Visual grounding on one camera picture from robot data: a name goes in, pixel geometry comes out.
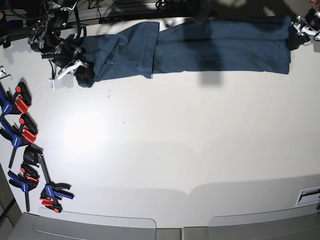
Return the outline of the robot arm on right side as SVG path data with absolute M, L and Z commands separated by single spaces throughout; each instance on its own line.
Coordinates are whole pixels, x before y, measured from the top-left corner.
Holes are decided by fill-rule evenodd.
M 86 61 L 81 44 L 82 27 L 76 0 L 47 0 L 45 15 L 34 24 L 28 39 L 30 48 L 41 53 L 51 66 L 51 80 L 61 80 L 65 75 L 74 75 L 79 83 L 89 84 L 94 80 L 93 66 Z M 64 39 L 61 31 L 67 26 L 70 12 L 76 18 L 77 34 Z

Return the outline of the robot arm on left side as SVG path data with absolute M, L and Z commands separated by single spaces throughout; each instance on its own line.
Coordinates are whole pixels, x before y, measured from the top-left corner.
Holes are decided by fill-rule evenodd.
M 285 41 L 289 51 L 297 50 L 311 40 L 320 42 L 320 1 L 310 0 L 313 7 L 305 16 L 298 15 L 289 28 L 289 35 Z

